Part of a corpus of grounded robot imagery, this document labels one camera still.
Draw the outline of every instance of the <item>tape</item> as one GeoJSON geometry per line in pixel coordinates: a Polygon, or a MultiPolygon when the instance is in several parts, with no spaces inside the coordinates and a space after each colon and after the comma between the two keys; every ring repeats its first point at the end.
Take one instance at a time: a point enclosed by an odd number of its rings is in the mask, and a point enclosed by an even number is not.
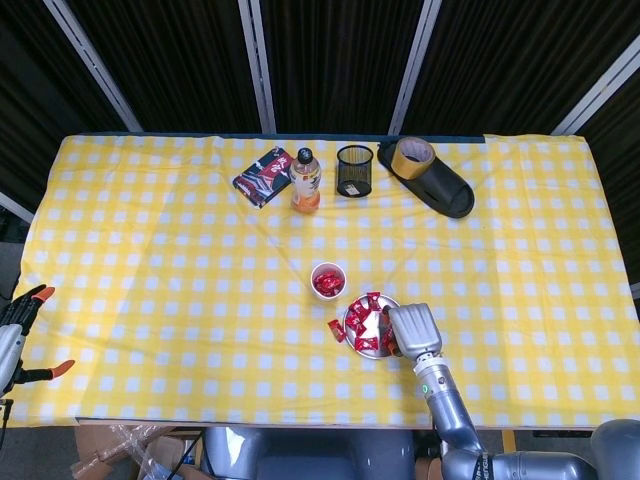
{"type": "Polygon", "coordinates": [[[405,180],[418,178],[433,163],[436,152],[429,142],[421,138],[401,138],[391,160],[391,169],[405,180]]]}

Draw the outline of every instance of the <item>bottle cap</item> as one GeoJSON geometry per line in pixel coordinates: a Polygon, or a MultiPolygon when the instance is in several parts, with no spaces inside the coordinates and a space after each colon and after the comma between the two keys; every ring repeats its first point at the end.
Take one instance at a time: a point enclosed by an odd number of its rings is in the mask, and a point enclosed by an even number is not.
{"type": "Polygon", "coordinates": [[[307,165],[311,163],[312,160],[313,160],[313,152],[311,151],[310,148],[301,148],[300,150],[298,150],[298,161],[301,164],[307,165]]]}

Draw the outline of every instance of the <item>black mesh pencil holder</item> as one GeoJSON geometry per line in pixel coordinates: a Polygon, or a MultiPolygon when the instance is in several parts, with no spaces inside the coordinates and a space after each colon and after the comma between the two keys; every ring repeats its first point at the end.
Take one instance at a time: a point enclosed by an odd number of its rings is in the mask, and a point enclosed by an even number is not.
{"type": "Polygon", "coordinates": [[[338,150],[337,190],[345,197],[364,197],[371,193],[373,152],[362,145],[348,145],[338,150]]]}

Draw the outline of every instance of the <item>floor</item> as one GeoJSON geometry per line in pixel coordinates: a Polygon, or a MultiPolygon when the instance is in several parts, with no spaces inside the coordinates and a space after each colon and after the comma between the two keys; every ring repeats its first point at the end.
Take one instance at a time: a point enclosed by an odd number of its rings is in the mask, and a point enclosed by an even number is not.
{"type": "MultiPolygon", "coordinates": [[[[21,243],[0,242],[0,295],[9,298],[20,271],[21,243]]],[[[0,306],[6,301],[0,298],[0,306]]],[[[482,431],[485,447],[494,453],[502,451],[499,431],[482,431]]],[[[536,438],[531,431],[516,432],[519,450],[567,451],[592,460],[588,438],[536,438]]],[[[71,428],[15,428],[7,430],[0,451],[0,480],[51,480],[72,478],[70,467],[78,461],[71,428]]],[[[131,465],[124,460],[115,465],[110,480],[129,478],[131,465]]]]}

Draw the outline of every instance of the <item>bottle label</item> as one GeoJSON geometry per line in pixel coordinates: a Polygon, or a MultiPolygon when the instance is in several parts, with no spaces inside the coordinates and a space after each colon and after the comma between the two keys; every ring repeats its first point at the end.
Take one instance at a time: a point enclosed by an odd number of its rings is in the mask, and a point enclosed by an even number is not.
{"type": "Polygon", "coordinates": [[[321,172],[322,171],[320,169],[317,169],[315,172],[301,175],[296,172],[294,168],[291,168],[289,176],[291,177],[291,181],[293,182],[293,186],[295,187],[297,194],[294,198],[313,197],[320,186],[321,172]]]}

